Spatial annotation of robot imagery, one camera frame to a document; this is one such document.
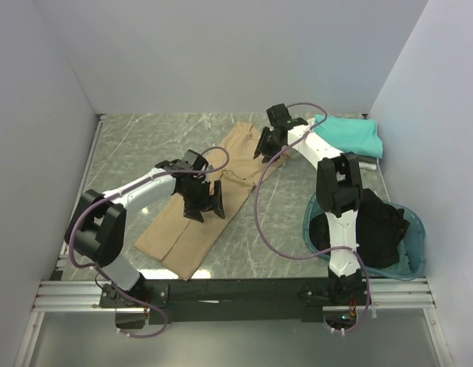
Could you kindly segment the beige t-shirt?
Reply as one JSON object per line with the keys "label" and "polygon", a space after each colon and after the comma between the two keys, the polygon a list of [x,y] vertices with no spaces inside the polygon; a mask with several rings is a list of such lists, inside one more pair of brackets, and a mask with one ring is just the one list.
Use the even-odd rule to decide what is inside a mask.
{"label": "beige t-shirt", "polygon": [[252,124],[238,122],[220,143],[228,155],[214,150],[207,156],[215,167],[230,159],[222,170],[210,174],[209,181],[212,194],[214,181],[221,180],[224,219],[208,211],[208,206],[203,212],[204,222],[185,218],[184,199],[176,193],[140,236],[135,247],[180,278],[190,279],[246,202],[264,171],[266,165],[253,158],[259,137],[259,131]]}

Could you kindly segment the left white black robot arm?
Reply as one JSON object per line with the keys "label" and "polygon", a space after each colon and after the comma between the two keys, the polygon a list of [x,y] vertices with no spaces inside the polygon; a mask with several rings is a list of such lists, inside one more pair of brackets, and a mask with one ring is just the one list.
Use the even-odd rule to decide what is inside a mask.
{"label": "left white black robot arm", "polygon": [[184,201],[185,218],[203,222],[205,212],[224,218],[222,184],[207,179],[215,170],[202,154],[188,150],[182,158],[161,161],[145,175],[117,189],[104,193],[85,191],[64,235],[70,262],[81,268],[75,255],[85,256],[88,265],[119,291],[145,298],[145,277],[122,254],[131,214],[162,198],[179,195]]}

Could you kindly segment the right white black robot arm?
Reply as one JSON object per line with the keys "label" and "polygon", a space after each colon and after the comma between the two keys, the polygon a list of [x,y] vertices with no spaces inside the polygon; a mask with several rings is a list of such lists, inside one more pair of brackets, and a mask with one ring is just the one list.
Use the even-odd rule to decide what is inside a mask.
{"label": "right white black robot arm", "polygon": [[289,107],[274,105],[266,110],[270,126],[260,135],[254,158],[262,157],[265,168],[256,185],[255,200],[271,165],[293,149],[316,169],[315,197],[328,221],[330,254],[328,276],[330,297],[345,302],[364,291],[364,263],[357,252],[356,223],[363,185],[357,155],[345,153],[315,133],[327,121],[328,114],[320,106],[309,103],[323,113],[323,118],[310,125],[303,118],[293,118]]}

